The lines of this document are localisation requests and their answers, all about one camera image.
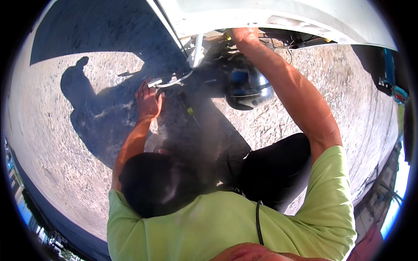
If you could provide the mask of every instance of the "forearm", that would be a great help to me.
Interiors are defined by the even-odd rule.
[[[119,175],[128,159],[144,152],[144,146],[150,125],[151,119],[138,120],[135,128],[128,135],[120,148],[115,164],[113,165],[112,189],[121,190]]]
[[[328,104],[308,79],[258,40],[238,42],[237,47],[269,80],[289,115],[308,137],[313,162],[327,148],[342,145]]]

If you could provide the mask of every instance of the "gravel ground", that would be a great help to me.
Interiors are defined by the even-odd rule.
[[[48,13],[52,17],[46,16],[23,46],[11,83],[6,131],[22,167],[49,202],[106,240],[110,167],[137,118],[133,93],[147,76],[182,71],[177,67],[182,58],[172,54],[169,43],[154,47],[150,31],[162,27],[148,7],[109,3],[106,9],[106,4],[86,7],[80,2],[77,10],[69,10],[66,2],[60,5],[53,6]],[[123,8],[134,12],[137,21],[121,15]],[[104,22],[95,27],[100,17],[94,12],[106,10],[112,10],[113,18],[120,17],[109,18],[103,31]],[[76,22],[68,21],[74,13]],[[158,40],[169,42],[169,36],[160,33]],[[289,54],[281,51],[289,61]],[[292,55],[292,64],[323,94],[337,120],[355,199],[396,141],[397,105],[377,91],[350,46],[295,50]],[[240,159],[251,149],[300,132],[277,97],[253,111],[237,111],[223,98],[190,91],[195,88],[188,84],[165,90],[163,112],[151,127],[146,151],[169,146],[201,166],[206,182],[218,178],[207,173],[224,171],[225,155]],[[175,99],[179,90],[190,96],[202,129]],[[286,213],[294,214],[303,197],[304,193]]]

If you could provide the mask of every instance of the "lime green shirt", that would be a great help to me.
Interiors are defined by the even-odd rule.
[[[260,206],[264,245],[277,252],[342,260],[354,246],[353,205],[344,149],[334,146],[311,169],[305,201],[295,216]],[[107,243],[117,260],[209,260],[224,249],[259,243],[256,202],[234,192],[198,196],[179,211],[141,218],[122,193],[109,192]]]

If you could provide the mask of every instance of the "black pants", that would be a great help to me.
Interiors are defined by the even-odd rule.
[[[130,158],[119,176],[126,201],[142,217],[168,215],[198,195],[239,188],[252,201],[283,213],[308,184],[311,151],[306,135],[298,133],[252,151],[233,184],[202,186],[197,175],[173,157],[142,153]]]
[[[237,185],[249,200],[283,213],[308,185],[311,165],[308,138],[297,133],[250,152]]]

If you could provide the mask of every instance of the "screwdriver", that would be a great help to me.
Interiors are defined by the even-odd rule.
[[[187,100],[186,95],[184,94],[184,92],[179,92],[178,96],[180,98],[181,104],[183,105],[183,107],[186,109],[187,114],[189,114],[189,116],[192,116],[193,119],[195,120],[197,126],[200,128],[199,123],[197,122],[197,119],[194,117],[194,113],[193,113],[193,109],[190,106],[189,101]]]

